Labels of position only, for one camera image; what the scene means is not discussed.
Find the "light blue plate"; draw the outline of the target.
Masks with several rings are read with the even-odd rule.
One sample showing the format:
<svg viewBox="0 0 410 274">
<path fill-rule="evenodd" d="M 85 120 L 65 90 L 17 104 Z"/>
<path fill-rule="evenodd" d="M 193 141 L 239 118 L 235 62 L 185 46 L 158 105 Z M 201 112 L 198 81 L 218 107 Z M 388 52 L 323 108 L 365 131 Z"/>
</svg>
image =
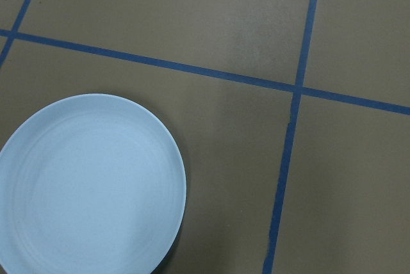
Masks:
<svg viewBox="0 0 410 274">
<path fill-rule="evenodd" d="M 151 273 L 179 232 L 186 173 L 143 106 L 84 94 L 33 114 L 1 149 L 7 273 Z"/>
</svg>

